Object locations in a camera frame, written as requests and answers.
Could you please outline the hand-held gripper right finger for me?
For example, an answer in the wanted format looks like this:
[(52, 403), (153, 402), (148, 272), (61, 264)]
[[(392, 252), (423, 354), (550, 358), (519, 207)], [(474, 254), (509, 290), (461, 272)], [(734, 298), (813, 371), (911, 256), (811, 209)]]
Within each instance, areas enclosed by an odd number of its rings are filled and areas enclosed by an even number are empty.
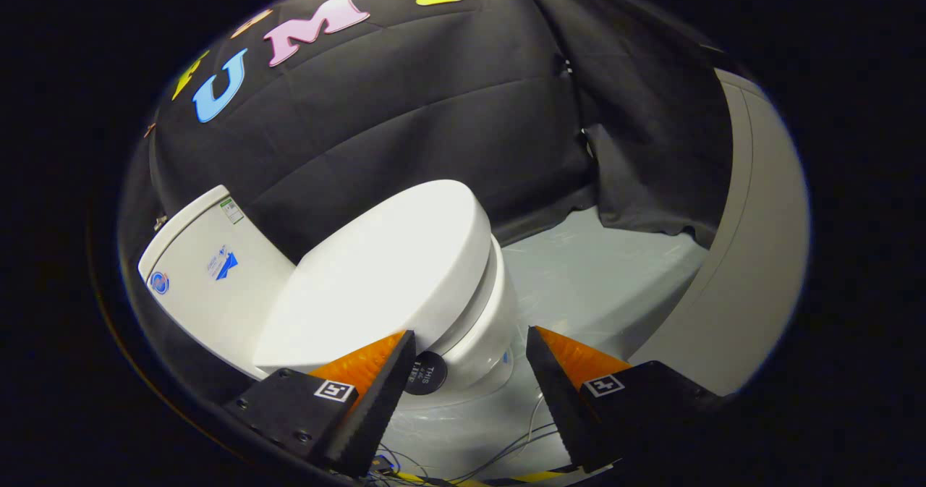
[(542, 326), (526, 358), (566, 453), (586, 473), (683, 457), (724, 398), (658, 360), (632, 365)]

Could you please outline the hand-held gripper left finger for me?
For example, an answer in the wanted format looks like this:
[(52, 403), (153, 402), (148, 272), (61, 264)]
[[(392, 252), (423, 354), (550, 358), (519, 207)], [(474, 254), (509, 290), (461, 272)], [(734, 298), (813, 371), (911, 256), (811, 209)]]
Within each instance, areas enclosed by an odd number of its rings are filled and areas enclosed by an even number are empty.
[(278, 368), (232, 396), (238, 430), (297, 466), (367, 474), (416, 358), (413, 330), (370, 343), (310, 372)]

